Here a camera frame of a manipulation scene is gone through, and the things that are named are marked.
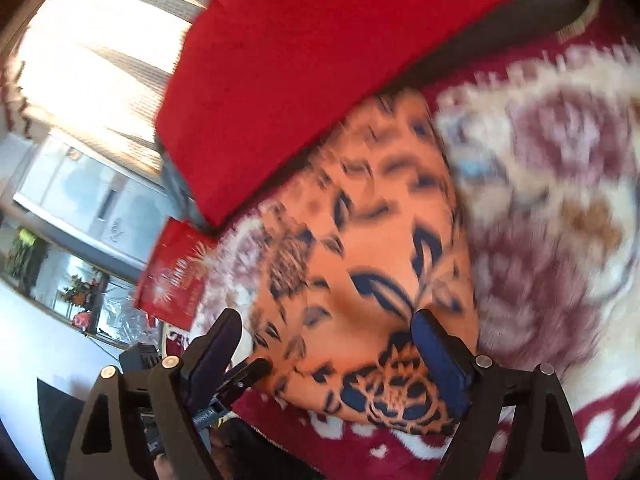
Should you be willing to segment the red fleece blanket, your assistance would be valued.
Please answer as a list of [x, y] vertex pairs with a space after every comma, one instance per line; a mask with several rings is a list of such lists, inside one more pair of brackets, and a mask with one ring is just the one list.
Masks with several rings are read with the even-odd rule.
[[220, 226], [359, 100], [506, 0], [210, 0], [155, 129]]

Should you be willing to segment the red gift bag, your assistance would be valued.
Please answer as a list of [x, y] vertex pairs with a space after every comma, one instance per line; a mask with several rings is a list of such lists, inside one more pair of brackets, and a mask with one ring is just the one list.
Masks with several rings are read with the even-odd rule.
[[134, 307], [148, 317], [190, 330], [215, 259], [215, 242], [188, 222], [169, 217], [140, 275]]

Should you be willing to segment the orange black floral garment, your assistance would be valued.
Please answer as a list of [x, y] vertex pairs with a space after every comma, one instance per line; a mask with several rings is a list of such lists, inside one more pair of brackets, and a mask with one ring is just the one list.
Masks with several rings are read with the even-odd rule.
[[250, 332], [259, 387], [350, 422], [449, 434], [454, 416], [412, 342], [430, 309], [478, 339], [462, 212], [424, 97], [361, 103], [260, 211]]

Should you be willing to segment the cream maroon floral plush blanket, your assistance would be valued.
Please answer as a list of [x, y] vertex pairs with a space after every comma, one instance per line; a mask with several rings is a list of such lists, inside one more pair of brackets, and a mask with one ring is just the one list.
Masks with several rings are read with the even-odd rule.
[[[634, 21], [614, 1], [589, 0], [554, 35], [409, 91], [424, 97], [462, 212], [478, 315], [474, 348], [517, 370], [552, 365], [589, 477], [616, 477], [639, 449]], [[268, 200], [221, 237], [191, 328], [200, 336], [224, 309], [238, 310], [239, 356], [255, 353], [250, 310]], [[241, 456], [259, 455], [250, 472], [267, 479], [288, 474], [274, 458], [280, 450], [329, 479], [428, 479], [449, 445], [445, 434], [350, 422], [260, 387], [221, 433], [250, 437]]]

